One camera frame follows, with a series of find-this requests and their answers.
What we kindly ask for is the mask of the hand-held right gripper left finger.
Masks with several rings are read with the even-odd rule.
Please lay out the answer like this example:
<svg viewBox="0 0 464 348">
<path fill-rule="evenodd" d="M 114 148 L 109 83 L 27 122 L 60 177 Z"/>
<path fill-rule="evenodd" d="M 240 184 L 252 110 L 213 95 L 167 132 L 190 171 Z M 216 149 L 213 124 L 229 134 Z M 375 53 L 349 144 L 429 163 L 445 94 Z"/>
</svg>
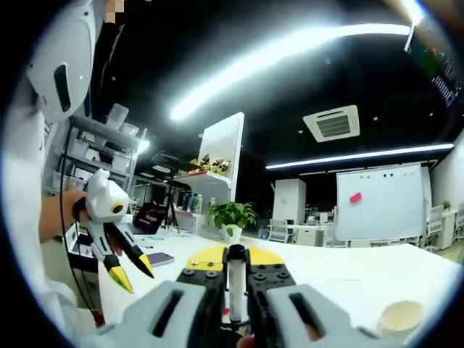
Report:
<svg viewBox="0 0 464 348">
<path fill-rule="evenodd" d="M 163 281 L 130 305 L 121 323 L 94 335 L 95 347 L 219 347 L 228 248 L 206 249 L 175 281 Z"/>
</svg>

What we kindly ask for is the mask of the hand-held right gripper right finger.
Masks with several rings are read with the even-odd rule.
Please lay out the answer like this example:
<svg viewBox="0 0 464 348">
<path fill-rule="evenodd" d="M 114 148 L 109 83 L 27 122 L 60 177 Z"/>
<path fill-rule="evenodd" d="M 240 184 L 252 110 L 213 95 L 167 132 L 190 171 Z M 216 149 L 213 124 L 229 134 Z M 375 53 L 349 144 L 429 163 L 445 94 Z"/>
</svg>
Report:
<svg viewBox="0 0 464 348">
<path fill-rule="evenodd" d="M 308 284 L 297 284 L 283 260 L 246 251 L 249 324 L 256 347 L 398 347 L 363 327 Z"/>
</svg>

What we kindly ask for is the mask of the person's left hand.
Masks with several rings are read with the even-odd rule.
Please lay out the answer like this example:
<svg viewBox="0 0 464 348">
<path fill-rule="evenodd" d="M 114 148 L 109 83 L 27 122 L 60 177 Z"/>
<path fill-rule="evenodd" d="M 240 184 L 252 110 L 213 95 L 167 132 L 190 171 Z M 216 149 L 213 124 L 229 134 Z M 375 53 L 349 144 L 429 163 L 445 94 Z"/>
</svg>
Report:
<svg viewBox="0 0 464 348">
<path fill-rule="evenodd" d="M 62 194 L 62 214 L 66 228 L 74 223 L 79 223 L 84 228 L 88 227 L 89 216 L 85 206 L 86 192 L 69 190 Z"/>
</svg>

